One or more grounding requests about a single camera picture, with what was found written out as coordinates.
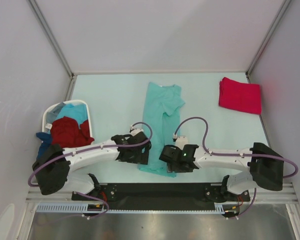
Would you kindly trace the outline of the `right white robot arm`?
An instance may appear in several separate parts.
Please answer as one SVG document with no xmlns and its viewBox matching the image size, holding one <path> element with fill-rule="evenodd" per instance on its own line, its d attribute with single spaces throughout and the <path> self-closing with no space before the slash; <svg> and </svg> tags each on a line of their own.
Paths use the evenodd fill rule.
<svg viewBox="0 0 300 240">
<path fill-rule="evenodd" d="M 165 145 L 159 159 L 167 163 L 168 171 L 191 173 L 193 170 L 223 168 L 239 173 L 226 175 L 221 196 L 232 201 L 245 190 L 257 187 L 279 192 L 283 189 L 284 162 L 281 155 L 263 143 L 255 142 L 253 147 L 236 150 L 205 149 L 196 144 L 183 148 Z"/>
</svg>

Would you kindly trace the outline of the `teal t-shirt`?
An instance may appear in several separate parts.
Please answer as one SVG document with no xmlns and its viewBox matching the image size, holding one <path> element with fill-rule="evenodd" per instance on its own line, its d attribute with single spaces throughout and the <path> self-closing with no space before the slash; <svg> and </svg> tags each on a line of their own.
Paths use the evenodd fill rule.
<svg viewBox="0 0 300 240">
<path fill-rule="evenodd" d="M 152 129 L 151 149 L 148 164 L 138 166 L 142 172 L 174 178 L 168 173 L 167 163 L 159 160 L 165 145 L 173 145 L 173 134 L 180 124 L 180 109 L 185 104 L 178 85 L 163 86 L 150 82 L 147 87 L 143 108 L 143 122 Z"/>
</svg>

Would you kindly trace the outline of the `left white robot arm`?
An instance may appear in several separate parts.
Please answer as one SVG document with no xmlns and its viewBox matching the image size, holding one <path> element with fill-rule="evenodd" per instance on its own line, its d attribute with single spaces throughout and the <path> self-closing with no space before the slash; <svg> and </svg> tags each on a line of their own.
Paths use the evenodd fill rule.
<svg viewBox="0 0 300 240">
<path fill-rule="evenodd" d="M 32 165 L 35 186 L 44 196 L 69 189 L 95 200 L 101 193 L 96 177 L 91 172 L 78 173 L 79 169 L 109 161 L 147 165 L 151 148 L 150 138 L 141 129 L 81 147 L 67 148 L 51 144 Z"/>
</svg>

